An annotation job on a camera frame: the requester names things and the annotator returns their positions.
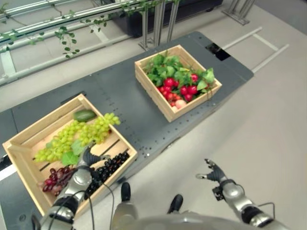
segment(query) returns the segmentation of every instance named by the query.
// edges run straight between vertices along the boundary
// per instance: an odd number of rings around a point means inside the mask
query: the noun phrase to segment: red radish
[[[192,73],[191,74],[191,79],[192,79],[193,82],[197,82],[198,76],[195,73]]]
[[[175,87],[178,87],[178,85],[179,85],[179,81],[178,81],[178,80],[175,80],[175,81],[174,81],[174,86],[175,86]]]
[[[173,78],[166,78],[163,82],[164,86],[172,87],[175,83],[175,80]]]
[[[160,91],[160,92],[164,92],[164,91],[165,91],[164,86],[161,86],[161,87],[159,88],[159,91]]]
[[[164,90],[165,90],[166,92],[171,92],[172,87],[170,87],[170,86],[164,86]]]
[[[181,95],[186,95],[188,93],[187,87],[184,85],[180,88]]]
[[[168,95],[168,92],[163,91],[163,92],[162,92],[162,95],[163,95],[164,97],[166,97],[166,96]]]
[[[172,110],[173,110],[174,112],[177,112],[177,111],[178,111],[178,109],[177,109],[176,106],[173,106],[173,107],[172,107]]]
[[[171,101],[173,99],[173,94],[171,92],[169,92],[167,95],[166,95],[166,99],[168,101]]]
[[[188,94],[197,94],[197,87],[196,85],[189,85],[188,86]]]
[[[190,102],[190,101],[192,101],[192,99],[193,99],[193,95],[191,95],[191,94],[186,94],[186,95],[184,95],[184,98],[186,99],[187,102]]]
[[[180,109],[180,108],[184,107],[186,104],[187,103],[184,100],[177,100],[175,102],[175,105],[176,105],[177,109]]]

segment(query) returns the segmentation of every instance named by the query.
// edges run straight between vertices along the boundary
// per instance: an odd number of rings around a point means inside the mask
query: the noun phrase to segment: grape
[[[50,169],[50,173],[51,173],[51,174],[54,174],[55,172],[56,172],[56,170],[55,170],[54,168],[51,168],[51,169]]]

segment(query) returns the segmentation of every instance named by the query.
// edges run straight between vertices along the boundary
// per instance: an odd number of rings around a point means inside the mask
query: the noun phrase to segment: wooden crate
[[[73,121],[74,112],[82,109],[91,109],[97,116],[102,116],[86,97],[80,94],[3,143],[5,151],[15,165],[22,182],[42,215],[53,205],[56,197],[49,192],[42,192],[37,183],[43,182],[49,177],[50,168],[58,169],[63,165],[60,161],[53,163],[35,162],[33,160],[34,155],[38,150],[43,149],[46,143],[50,142],[60,130]],[[110,125],[110,129],[112,130],[111,135],[104,143],[92,147],[91,153],[100,155],[104,152],[113,157],[127,151],[130,157],[105,181],[105,184],[109,186],[137,157],[137,151],[132,145],[112,125]],[[93,167],[97,168],[102,165],[104,165],[104,161],[94,164]],[[97,201],[97,197],[104,193],[106,189],[105,186],[99,187],[91,195],[92,201]],[[88,207],[88,200],[83,201],[79,206],[77,215],[83,213]]]
[[[215,79],[213,84],[213,89],[211,92],[203,94],[202,96],[196,98],[195,100],[189,102],[186,106],[179,109],[178,111],[174,112],[172,107],[167,102],[165,97],[158,91],[156,86],[152,83],[152,81],[147,77],[146,73],[144,72],[143,68],[147,65],[147,63],[156,55],[177,55],[179,56],[180,62],[184,66],[192,66],[194,69],[197,70],[206,70],[195,58],[193,58],[181,45],[174,46],[168,50],[164,50],[160,53],[151,55],[146,57],[142,60],[135,62],[135,76],[136,79],[140,82],[143,88],[147,91],[151,99],[154,103],[158,106],[161,112],[164,114],[166,119],[169,122],[174,121],[178,117],[182,116],[183,114],[187,113],[191,109],[195,108],[199,104],[207,101],[210,99],[222,86],[222,84]]]

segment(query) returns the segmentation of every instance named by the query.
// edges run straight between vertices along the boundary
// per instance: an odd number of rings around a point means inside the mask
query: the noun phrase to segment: wooden slat
[[[28,128],[21,131],[18,135],[13,137],[11,141],[22,144],[42,129],[46,128],[47,126],[53,124],[58,119],[60,119],[65,114],[69,113],[74,108],[80,105],[80,101],[77,98],[72,99],[71,101],[67,102],[66,104],[62,105],[58,109],[54,110],[50,114],[46,115],[45,117],[39,119],[34,124],[30,125]]]

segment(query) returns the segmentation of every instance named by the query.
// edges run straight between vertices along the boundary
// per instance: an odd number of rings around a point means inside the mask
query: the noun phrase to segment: radish
[[[174,112],[177,112],[177,111],[178,111],[178,109],[177,109],[176,106],[173,106],[173,107],[172,107],[172,110],[173,110]]]
[[[177,107],[177,109],[181,109],[182,107],[186,106],[186,102],[184,100],[177,100],[175,102],[175,105]]]

